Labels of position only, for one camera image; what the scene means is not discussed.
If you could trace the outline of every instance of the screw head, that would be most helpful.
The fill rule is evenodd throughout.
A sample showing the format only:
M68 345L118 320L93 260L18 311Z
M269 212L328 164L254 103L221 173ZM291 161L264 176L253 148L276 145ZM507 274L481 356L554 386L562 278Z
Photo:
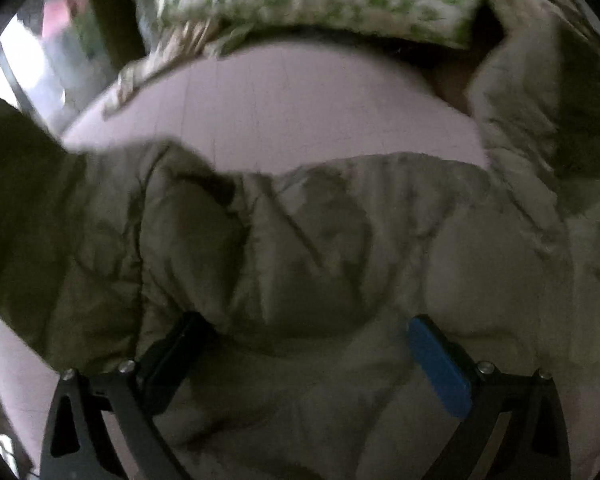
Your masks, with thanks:
M68 370L65 370L64 372L62 372L62 380L63 381L70 381L74 377L75 377L75 370L73 368L69 368Z
M495 364L489 361L480 361L478 363L478 371L483 375L491 375L496 370Z
M133 359L129 359L127 361L122 361L120 366L118 367L118 371L121 374L130 374L136 369L136 362Z

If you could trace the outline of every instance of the metal screw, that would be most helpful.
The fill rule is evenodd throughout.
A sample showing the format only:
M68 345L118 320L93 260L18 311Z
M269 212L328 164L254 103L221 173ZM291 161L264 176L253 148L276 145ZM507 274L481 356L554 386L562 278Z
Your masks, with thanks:
M496 370L496 366L489 361L480 361L478 363L478 371L483 375L491 375Z
M75 370L73 368L69 368L68 370L65 370L64 372L62 372L62 380L63 381L70 381L74 377L75 377Z
M118 367L118 371L121 374L130 374L136 369L136 362L133 359L129 359L127 361L122 361L120 366Z

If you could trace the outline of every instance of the blue rubber grip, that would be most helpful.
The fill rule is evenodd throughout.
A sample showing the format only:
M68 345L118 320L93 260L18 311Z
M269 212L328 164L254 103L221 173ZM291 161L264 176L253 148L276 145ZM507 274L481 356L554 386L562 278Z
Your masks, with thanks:
M410 320L407 337L411 355L424 370L446 411L466 418L473 405L471 381L423 320L417 317Z

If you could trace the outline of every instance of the black metal clamp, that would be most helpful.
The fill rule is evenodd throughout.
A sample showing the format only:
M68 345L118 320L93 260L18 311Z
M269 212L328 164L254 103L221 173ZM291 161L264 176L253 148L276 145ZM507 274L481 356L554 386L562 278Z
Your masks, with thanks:
M126 480L102 417L111 412L144 478L190 480L151 417L167 408L209 332L200 314L186 313L137 363L94 378L65 371L46 423L40 478Z
M562 407L551 375L504 374L475 363L428 316L410 321L411 354L447 411L464 420L424 480L465 480L480 459L501 413L509 424L486 476L490 480L569 480L571 459Z
M163 412L210 332L199 314L185 314L139 361L95 378L66 371L52 402L42 452L43 480L126 480L102 412L113 412L146 480L190 480L158 434L151 417ZM555 383L501 373L474 363L426 316L411 320L409 346L447 411L464 421L424 480L466 480L496 421L510 412L491 464L491 480L568 480L570 455Z

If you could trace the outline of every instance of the black plastic mount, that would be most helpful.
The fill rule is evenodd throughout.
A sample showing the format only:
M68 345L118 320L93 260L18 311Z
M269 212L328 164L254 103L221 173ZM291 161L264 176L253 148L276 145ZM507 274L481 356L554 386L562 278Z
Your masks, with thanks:
M42 451L43 480L127 480L104 424L116 416L126 446L146 480L191 480L152 423L163 412L210 333L199 314L185 314L138 362L94 378L65 373L56 389ZM436 332L444 338L442 332ZM487 475L493 480L566 480L570 454L560 400L551 378L489 374L468 367L458 346L445 346L476 374L476 395L424 480L469 478L500 413L511 412L506 434Z
M424 480L465 480L474 471L501 413L511 416L486 476L490 480L568 480L567 429L554 380L501 373L483 379L469 416Z
M209 332L202 316L187 313L138 363L129 361L94 378L76 370L65 372L46 423L40 478L127 480L102 416L111 412L144 478L190 480L152 416L171 402Z

